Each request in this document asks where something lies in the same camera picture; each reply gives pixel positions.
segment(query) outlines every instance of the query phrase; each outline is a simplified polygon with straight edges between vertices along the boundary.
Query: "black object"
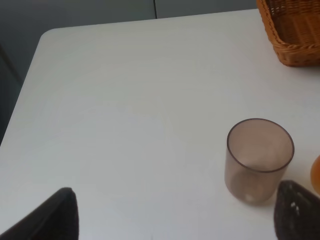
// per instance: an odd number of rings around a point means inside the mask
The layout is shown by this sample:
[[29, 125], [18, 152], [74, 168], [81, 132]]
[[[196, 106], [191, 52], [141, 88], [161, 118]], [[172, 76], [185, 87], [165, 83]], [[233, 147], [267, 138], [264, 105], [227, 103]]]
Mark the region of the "black object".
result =
[[320, 199], [294, 181], [282, 181], [274, 227], [279, 240], [320, 240]]
[[76, 194], [61, 188], [37, 209], [0, 235], [0, 240], [78, 240]]

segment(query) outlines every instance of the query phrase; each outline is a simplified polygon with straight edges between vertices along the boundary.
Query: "glass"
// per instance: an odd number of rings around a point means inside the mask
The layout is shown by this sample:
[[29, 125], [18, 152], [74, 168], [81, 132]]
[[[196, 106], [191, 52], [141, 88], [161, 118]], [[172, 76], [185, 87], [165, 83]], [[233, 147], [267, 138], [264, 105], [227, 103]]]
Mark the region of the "glass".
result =
[[226, 141], [224, 181], [230, 193], [248, 204], [268, 200], [295, 153], [289, 133], [273, 121], [251, 118], [237, 123]]

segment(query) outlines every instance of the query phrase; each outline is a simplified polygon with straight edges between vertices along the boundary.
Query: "orange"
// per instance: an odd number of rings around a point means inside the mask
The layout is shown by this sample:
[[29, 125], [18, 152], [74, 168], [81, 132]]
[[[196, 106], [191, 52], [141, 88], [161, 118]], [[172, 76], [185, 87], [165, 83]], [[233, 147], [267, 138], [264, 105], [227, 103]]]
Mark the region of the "orange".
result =
[[310, 177], [314, 190], [320, 194], [320, 156], [316, 158], [311, 167]]

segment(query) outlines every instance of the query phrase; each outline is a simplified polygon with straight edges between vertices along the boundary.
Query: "wicker basket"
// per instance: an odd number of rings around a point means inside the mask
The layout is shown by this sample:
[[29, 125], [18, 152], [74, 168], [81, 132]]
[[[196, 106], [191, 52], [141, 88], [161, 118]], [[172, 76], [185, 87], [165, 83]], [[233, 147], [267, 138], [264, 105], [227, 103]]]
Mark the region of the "wicker basket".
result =
[[256, 0], [281, 63], [320, 65], [320, 0]]

